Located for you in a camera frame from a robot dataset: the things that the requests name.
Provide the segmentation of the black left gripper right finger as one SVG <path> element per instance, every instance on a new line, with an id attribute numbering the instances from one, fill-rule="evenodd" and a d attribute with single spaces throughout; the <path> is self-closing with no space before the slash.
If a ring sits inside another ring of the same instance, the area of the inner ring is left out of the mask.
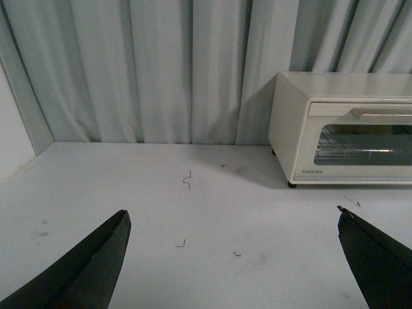
<path id="1" fill-rule="evenodd" d="M 342 206 L 339 240 L 369 308 L 411 308 L 411 249 Z"/>

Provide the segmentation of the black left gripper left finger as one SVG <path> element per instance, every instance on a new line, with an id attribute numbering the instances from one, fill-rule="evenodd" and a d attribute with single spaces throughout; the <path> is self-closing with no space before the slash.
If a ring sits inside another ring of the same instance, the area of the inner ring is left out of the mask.
<path id="1" fill-rule="evenodd" d="M 1 308 L 107 308 L 131 233 L 120 210 L 54 264 L 1 301 Z"/>

